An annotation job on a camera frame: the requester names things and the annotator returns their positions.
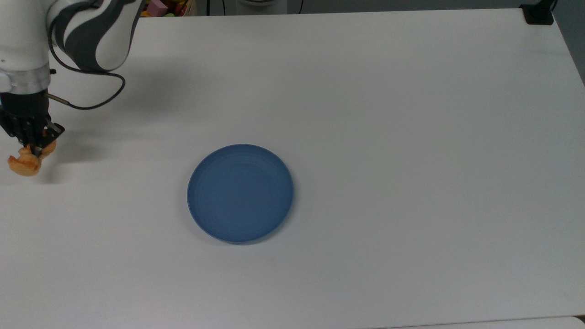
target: white table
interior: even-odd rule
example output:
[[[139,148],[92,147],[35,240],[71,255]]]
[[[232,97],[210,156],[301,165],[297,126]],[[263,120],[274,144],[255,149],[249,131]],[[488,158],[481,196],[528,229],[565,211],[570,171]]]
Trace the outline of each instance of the white table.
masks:
[[[81,105],[117,81],[59,69]],[[376,328],[585,313],[585,88],[519,9],[142,19],[124,93],[0,168],[0,327]],[[234,143],[295,180],[255,245],[185,191]],[[0,136],[0,155],[16,154]]]

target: black bracket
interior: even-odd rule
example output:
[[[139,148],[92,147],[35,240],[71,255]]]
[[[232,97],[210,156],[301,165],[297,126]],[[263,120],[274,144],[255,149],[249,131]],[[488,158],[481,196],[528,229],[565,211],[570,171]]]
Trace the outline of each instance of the black bracket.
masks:
[[[550,6],[555,0],[542,0],[536,5],[520,5],[524,12],[524,19],[530,25],[552,25],[555,19],[552,17]]]

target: white robot link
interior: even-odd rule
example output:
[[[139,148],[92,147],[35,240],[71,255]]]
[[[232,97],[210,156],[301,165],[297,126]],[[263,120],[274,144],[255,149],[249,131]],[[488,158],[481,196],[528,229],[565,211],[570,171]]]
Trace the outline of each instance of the white robot link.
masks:
[[[121,78],[115,97],[124,80],[109,72],[126,60],[145,1],[2,0],[0,125],[6,133],[39,155],[64,132],[51,121],[49,99],[75,106],[47,90],[54,73],[49,67],[49,52],[56,57],[53,46],[71,58],[75,71]]]

